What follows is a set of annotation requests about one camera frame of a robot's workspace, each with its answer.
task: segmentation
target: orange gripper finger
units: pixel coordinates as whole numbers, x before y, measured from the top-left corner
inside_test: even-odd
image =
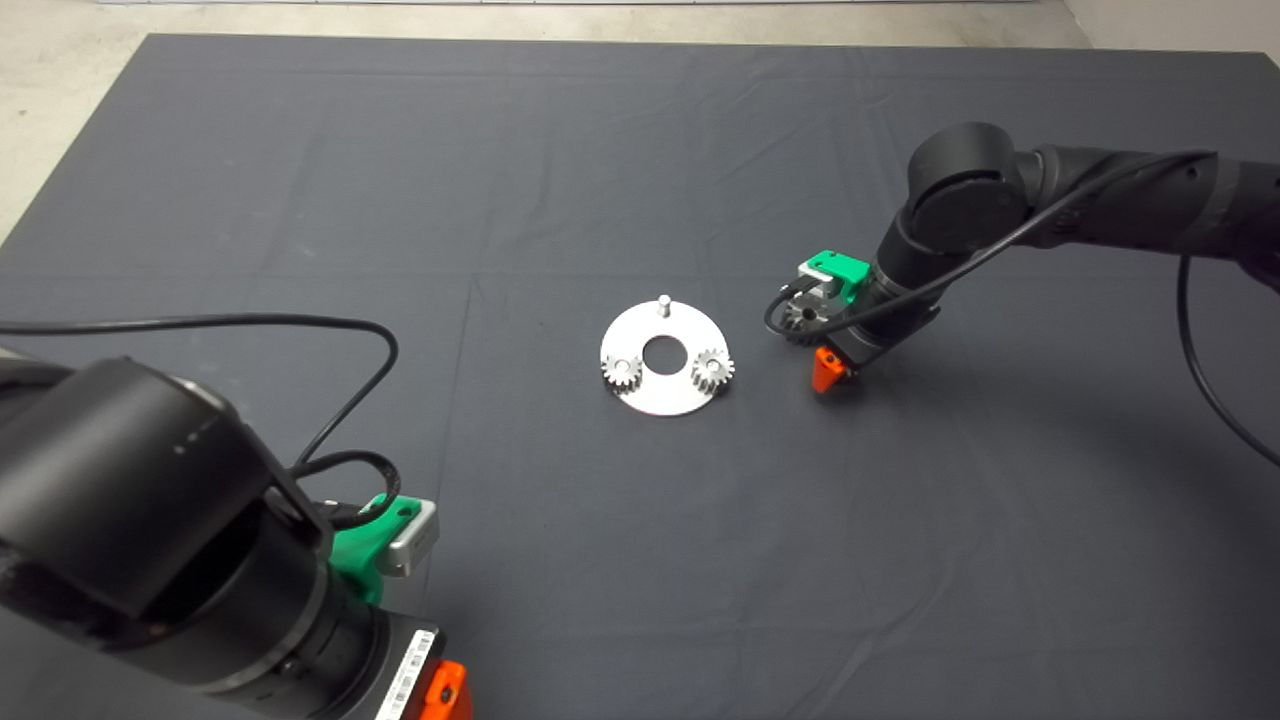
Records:
[[[426,707],[419,720],[471,720],[471,688],[467,669],[442,660],[426,688]]]
[[[849,377],[849,366],[826,345],[813,354],[813,389],[827,392]]]

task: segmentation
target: metal plate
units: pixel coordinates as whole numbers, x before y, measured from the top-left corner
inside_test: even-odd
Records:
[[[663,300],[668,313],[663,314]],[[685,365],[673,374],[663,375],[645,365],[640,384],[620,393],[618,398],[649,415],[673,416],[692,413],[707,405],[712,395],[698,389],[691,378],[694,357],[704,350],[728,354],[728,343],[719,327],[705,313],[676,302],[667,296],[641,302],[618,315],[600,341],[600,363],[605,357],[644,357],[649,341],[671,337],[685,346]]]

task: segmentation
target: black cable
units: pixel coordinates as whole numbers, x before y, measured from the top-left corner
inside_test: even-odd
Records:
[[[1210,156],[1213,156],[1213,155],[1216,155],[1216,152],[1212,152],[1212,151],[1208,151],[1208,150],[1184,150],[1184,151],[1176,151],[1176,152],[1161,152],[1161,154],[1155,154],[1155,155],[1146,155],[1146,156],[1139,158],[1137,160],[1133,160],[1130,163],[1125,163],[1124,165],[1120,165],[1119,168],[1115,168],[1115,169],[1108,170],[1108,172],[1106,172],[1106,173],[1103,173],[1103,174],[1101,174],[1101,176],[1098,176],[1096,178],[1092,178],[1092,179],[1089,179],[1087,182],[1080,183],[1078,187],[1075,187],[1075,190],[1073,190],[1071,192],[1068,192],[1066,195],[1064,195],[1057,202],[1053,202],[1048,208],[1041,210],[1039,213],[1037,213],[1036,215],[1033,215],[1030,219],[1028,219],[1025,223],[1023,223],[1021,225],[1019,225],[1016,229],[1014,229],[1012,232],[1010,232],[1005,237],[1002,237],[998,241],[996,241],[995,245],[992,245],[991,247],[983,250],[982,252],[978,252],[977,255],[974,255],[973,258],[970,258],[969,260],[966,260],[963,265],[960,265],[959,268],[951,270],[950,273],[946,273],[946,274],[938,277],[937,279],[933,279],[933,281],[931,281],[928,283],[924,283],[923,286],[913,290],[911,292],[908,292],[906,295],[900,295],[900,296],[897,296],[897,297],[895,297],[892,300],[888,300],[886,302],[876,305],[874,307],[868,307],[868,309],[865,309],[865,310],[863,310],[863,311],[860,311],[860,313],[858,313],[855,315],[851,315],[851,316],[847,316],[847,318],[842,318],[841,320],[835,322],[835,323],[824,324],[820,328],[817,328],[817,329],[813,329],[813,331],[788,331],[788,329],[778,325],[773,320],[773,315],[777,313],[778,307],[781,307],[783,302],[791,300],[792,297],[795,297],[795,295],[797,292],[800,292],[800,291],[795,290],[795,287],[797,287],[797,286],[794,282],[794,283],[783,287],[782,291],[778,292],[777,297],[774,297],[773,301],[769,302],[769,306],[764,310],[764,324],[765,324],[765,327],[768,327],[774,333],[781,334],[781,336],[783,336],[786,338],[791,338],[791,340],[812,340],[812,338],[823,337],[823,336],[833,333],[836,331],[842,331],[842,329],[846,329],[846,328],[851,328],[854,325],[865,323],[867,320],[872,320],[874,318],[879,318],[881,315],[887,315],[887,314],[892,313],[893,310],[897,310],[899,307],[910,305],[911,302],[918,301],[920,297],[924,297],[928,293],[931,293],[931,292],[933,292],[933,291],[936,291],[938,288],[943,288],[943,287],[946,287],[946,286],[956,282],[957,279],[968,275],[969,273],[977,270],[978,268],[986,265],[996,255],[1000,255],[1001,252],[1004,252],[1005,250],[1007,250],[1010,246],[1012,246],[1012,245],[1018,243],[1019,241],[1021,241],[1023,238],[1025,238],[1028,234],[1038,231],[1042,225],[1046,225],[1050,222],[1055,220],[1060,213],[1062,213],[1064,210],[1066,210],[1071,205],[1075,205],[1076,202],[1079,202],[1080,200],[1084,200],[1089,195],[1093,195],[1096,192],[1101,192],[1101,191],[1106,190],[1108,186],[1114,184],[1115,182],[1117,182],[1120,179],[1124,179],[1126,176],[1137,173],[1138,170],[1144,170],[1144,169],[1151,168],[1153,165],[1162,165],[1162,164],[1166,164],[1166,163],[1176,163],[1179,160],[1199,160],[1199,159],[1210,158]]]
[[[360,405],[378,383],[390,373],[399,357],[399,342],[396,334],[385,325],[371,320],[355,318],[335,318],[330,315],[305,315],[296,313],[236,313],[224,315],[179,315],[172,318],[150,318],[142,320],[96,320],[96,322],[70,322],[70,323],[0,323],[0,334],[8,336],[82,336],[82,334],[113,334],[113,333],[141,333],[154,331],[195,329],[195,328],[227,328],[241,325],[284,325],[300,328],[330,328],[343,331],[358,331],[376,334],[387,342],[387,359],[381,366],[351,396],[351,400],[338,409],[338,413],[329,419],[324,427],[311,438],[311,442],[298,454],[296,465],[301,465],[315,455],[321,443],[333,433],[347,415]]]
[[[399,496],[401,489],[399,470],[396,469],[396,464],[383,455],[370,450],[343,450],[339,452],[330,452],[329,455],[323,455],[315,460],[298,462],[293,468],[289,468],[289,474],[293,479],[301,480],[308,475],[315,475],[316,473],[323,473],[347,462],[364,462],[372,466],[387,483],[387,492],[383,496],[381,502],[374,505],[364,512],[335,515],[329,518],[329,523],[333,525],[334,530],[358,528],[360,525],[367,525],[369,523],[381,518],[387,512],[387,509],[392,506],[392,502]]]
[[[1268,462],[1280,468],[1280,452],[1267,447],[1265,442],[1258,439],[1257,436],[1251,433],[1248,428],[1240,424],[1235,419],[1235,415],[1226,409],[1222,400],[1213,392],[1213,387],[1210,386],[1208,378],[1204,377],[1204,370],[1201,368],[1199,357],[1196,355],[1196,341],[1192,340],[1192,322],[1190,313],[1187,310],[1187,287],[1190,284],[1192,274],[1192,259],[1189,255],[1183,255],[1181,261],[1178,264],[1178,336],[1183,342],[1183,357],[1187,359],[1187,369],[1192,372],[1192,378],[1196,380],[1196,387],[1199,388],[1201,395],[1208,401],[1208,406],[1217,413],[1217,416],[1226,423],[1228,428],[1231,428],[1240,439],[1245,442],[1249,447],[1256,450],[1258,455],[1265,457]]]

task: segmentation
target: gear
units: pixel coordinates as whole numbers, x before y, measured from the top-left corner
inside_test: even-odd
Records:
[[[794,333],[804,333],[820,328],[827,322],[827,304],[820,297],[799,295],[792,297],[782,310],[782,327]],[[796,338],[788,337],[787,342],[796,345],[814,345],[817,337]]]
[[[616,357],[609,355],[600,363],[604,384],[617,395],[631,392],[640,386],[644,364],[639,357]]]
[[[722,350],[705,350],[694,359],[694,384],[707,395],[716,395],[733,379],[733,360]]]

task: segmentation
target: barcode label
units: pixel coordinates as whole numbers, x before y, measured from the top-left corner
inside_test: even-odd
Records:
[[[417,683],[417,676],[422,673],[426,655],[431,652],[434,642],[435,633],[430,630],[413,633],[413,639],[410,641],[408,650],[401,659],[399,669],[396,670],[396,676],[392,678],[392,684],[387,689],[387,697],[383,698],[383,706],[378,710],[378,716],[374,720],[401,720],[401,716],[404,715],[404,707],[408,706],[413,684]]]

